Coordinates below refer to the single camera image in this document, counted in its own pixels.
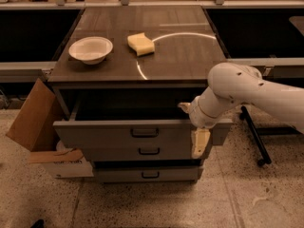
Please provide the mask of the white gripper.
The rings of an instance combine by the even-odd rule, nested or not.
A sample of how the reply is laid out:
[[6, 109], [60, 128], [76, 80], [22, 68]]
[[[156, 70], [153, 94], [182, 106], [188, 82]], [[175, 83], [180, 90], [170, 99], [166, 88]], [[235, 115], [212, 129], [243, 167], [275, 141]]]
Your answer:
[[178, 107], [189, 114], [191, 123], [197, 127], [191, 132], [191, 155], [193, 159], [199, 158], [210, 139], [210, 130], [219, 121], [220, 103], [217, 98], [196, 97], [192, 103], [178, 103]]

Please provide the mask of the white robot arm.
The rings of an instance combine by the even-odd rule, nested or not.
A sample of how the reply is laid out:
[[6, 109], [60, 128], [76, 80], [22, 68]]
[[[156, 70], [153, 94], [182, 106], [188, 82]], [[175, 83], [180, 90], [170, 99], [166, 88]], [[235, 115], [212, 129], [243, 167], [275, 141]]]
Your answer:
[[207, 131], [224, 112], [251, 104], [304, 133], [303, 88], [263, 80], [256, 68], [232, 63], [213, 66], [207, 82], [208, 87], [191, 103], [178, 104], [198, 130]]

